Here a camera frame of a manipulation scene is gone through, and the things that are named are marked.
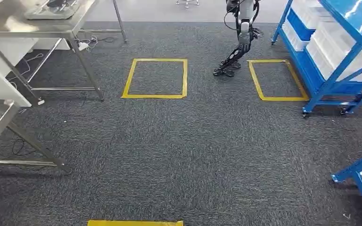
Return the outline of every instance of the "blue storage bin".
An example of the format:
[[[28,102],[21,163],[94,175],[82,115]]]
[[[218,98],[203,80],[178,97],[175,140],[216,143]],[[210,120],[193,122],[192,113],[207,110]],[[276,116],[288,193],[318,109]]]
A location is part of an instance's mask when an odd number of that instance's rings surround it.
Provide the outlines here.
[[[288,13],[288,20],[291,23],[292,27],[296,31],[300,40],[302,41],[310,41],[311,35],[316,31],[312,29],[307,29],[303,22],[299,19],[297,14],[291,8]]]

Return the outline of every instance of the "caster wheel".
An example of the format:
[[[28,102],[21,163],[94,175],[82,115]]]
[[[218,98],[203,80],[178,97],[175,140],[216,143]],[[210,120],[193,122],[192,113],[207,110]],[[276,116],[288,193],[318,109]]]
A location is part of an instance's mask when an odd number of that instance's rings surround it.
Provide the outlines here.
[[[302,113],[302,117],[305,118],[305,119],[307,119],[307,118],[310,117],[310,114],[307,113],[307,112],[303,112],[303,113]]]
[[[345,114],[346,114],[346,108],[342,108],[339,113],[340,113],[341,115],[345,115]]]

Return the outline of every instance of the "stool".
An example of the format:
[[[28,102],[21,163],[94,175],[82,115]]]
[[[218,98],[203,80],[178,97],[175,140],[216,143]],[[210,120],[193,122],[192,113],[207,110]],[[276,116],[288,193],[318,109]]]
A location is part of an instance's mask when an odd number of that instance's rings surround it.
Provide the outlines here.
[[[188,2],[189,2],[189,1],[195,1],[195,0],[183,0],[183,1],[186,1],[186,3],[185,3],[185,8],[189,8]]]

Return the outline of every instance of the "white floor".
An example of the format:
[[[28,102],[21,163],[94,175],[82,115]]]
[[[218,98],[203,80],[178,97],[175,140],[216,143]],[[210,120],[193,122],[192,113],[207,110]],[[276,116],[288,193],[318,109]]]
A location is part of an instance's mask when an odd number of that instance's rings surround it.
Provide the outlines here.
[[[112,0],[99,0],[88,21],[116,21]],[[256,22],[278,23],[288,0],[261,0],[260,13]],[[123,21],[163,21],[163,22],[222,22],[226,13],[225,0],[200,0],[199,6],[180,0],[117,0]],[[232,15],[227,21],[233,22]]]

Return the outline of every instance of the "electrical cable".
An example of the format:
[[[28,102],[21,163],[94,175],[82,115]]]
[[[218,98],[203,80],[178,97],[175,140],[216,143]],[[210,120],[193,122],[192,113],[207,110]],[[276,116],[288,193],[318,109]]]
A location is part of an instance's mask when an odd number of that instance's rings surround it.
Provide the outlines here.
[[[18,151],[15,152],[15,145],[16,145],[16,143],[17,143],[18,141],[21,141],[22,144],[21,144],[21,147],[18,149]],[[30,152],[27,152],[27,153],[24,153],[24,154],[20,154],[21,150],[24,148],[24,144],[25,144],[25,143],[24,143],[24,140],[21,139],[21,138],[15,140],[15,141],[13,142],[13,145],[12,145],[12,154],[14,154],[15,156],[25,156],[25,155],[29,155],[29,154],[32,154],[32,153],[34,153],[34,152],[37,151],[37,150],[33,150],[33,151],[30,151]]]
[[[25,72],[21,73],[21,75],[24,75],[24,74],[26,74],[26,73],[28,73],[28,72],[31,71],[30,64],[28,63],[29,61],[35,60],[35,59],[37,59],[37,58],[41,58],[41,57],[43,57],[43,56],[44,56],[44,55],[43,55],[42,53],[39,53],[39,54],[37,54],[36,56],[34,56],[34,57],[30,58],[30,59],[25,59],[25,58],[23,57],[23,60],[24,60],[24,62],[27,64],[28,69],[27,69]],[[13,79],[17,79],[17,77],[10,78],[10,79],[8,79],[8,81],[10,82],[10,81],[12,81]]]
[[[255,15],[253,16],[252,24],[256,20],[257,15],[259,15],[259,10],[260,10],[260,3],[259,0],[256,0],[256,12]]]
[[[227,15],[228,15],[231,11],[233,11],[236,7],[238,7],[238,6],[239,6],[242,2],[244,2],[244,1],[245,1],[245,0],[242,0],[242,1],[241,1],[240,3],[238,3],[236,6],[232,7],[230,10],[228,10],[227,13],[224,15],[224,24],[225,24],[226,27],[230,28],[231,30],[236,31],[237,29],[228,26],[228,25],[227,25],[227,22],[225,22],[225,18],[227,17]]]
[[[226,27],[230,28],[231,30],[236,31],[237,29],[228,26],[228,25],[227,25],[227,22],[225,21],[225,18],[227,17],[227,15],[228,15],[231,11],[233,11],[236,7],[238,7],[238,6],[239,6],[242,2],[244,2],[244,1],[245,1],[245,0],[242,0],[242,1],[241,1],[240,3],[238,3],[236,6],[232,7],[230,10],[228,10],[228,12],[224,15],[224,20],[223,20],[223,21],[224,21],[224,24],[225,24]],[[257,15],[259,14],[259,8],[260,8],[259,0],[256,0],[256,12],[255,12],[255,15],[253,16],[253,19],[252,19],[252,23],[251,23],[251,24],[253,24],[253,22],[256,20],[256,17],[257,17]]]
[[[112,43],[115,41],[115,38],[114,37],[106,37],[104,39],[98,39],[98,41],[104,41],[104,42],[107,42],[107,43]]]
[[[18,141],[21,141],[22,144],[21,144],[21,147],[15,152],[15,145],[16,145],[16,143],[18,143]],[[21,150],[24,148],[24,145],[25,145],[25,142],[24,142],[23,139],[19,138],[19,139],[15,140],[15,141],[13,142],[13,145],[12,145],[12,150],[11,150],[12,154],[15,155],[15,156],[25,156],[25,155],[29,155],[29,154],[32,154],[32,153],[34,153],[34,152],[37,151],[37,150],[34,150],[34,151],[31,151],[31,152],[27,152],[27,153],[24,153],[24,154],[20,154]],[[6,155],[4,155],[4,154],[2,154],[2,153],[0,153],[0,156],[3,157],[3,158],[8,158]],[[37,172],[37,171],[40,171],[41,169],[47,167],[47,166],[41,166],[41,167],[39,167],[38,169],[33,169],[33,170],[32,170],[32,169],[27,169],[27,168],[24,168],[24,167],[21,167],[21,166],[18,166],[18,165],[14,165],[14,166],[16,166],[17,168],[19,168],[19,169],[21,169],[21,170],[31,171],[31,172]]]

